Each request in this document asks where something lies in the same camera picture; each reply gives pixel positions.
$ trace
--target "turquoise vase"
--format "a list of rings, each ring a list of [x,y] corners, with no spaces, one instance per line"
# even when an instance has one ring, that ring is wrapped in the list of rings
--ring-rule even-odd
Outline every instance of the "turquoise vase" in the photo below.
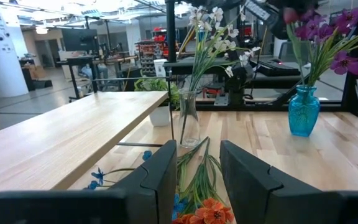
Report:
[[[320,102],[313,96],[316,87],[298,85],[298,93],[291,99],[288,107],[288,120],[293,135],[308,137],[316,125]]]

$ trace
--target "clear glass vase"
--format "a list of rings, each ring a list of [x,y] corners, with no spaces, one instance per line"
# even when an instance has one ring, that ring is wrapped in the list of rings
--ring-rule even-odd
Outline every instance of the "clear glass vase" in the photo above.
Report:
[[[196,91],[188,88],[179,90],[180,117],[177,128],[177,142],[181,147],[192,148],[200,143],[200,124],[196,111]]]
[[[288,107],[288,120],[293,135],[308,137],[316,125],[320,112],[320,102],[313,96],[316,87],[298,85],[298,93],[291,99]]]

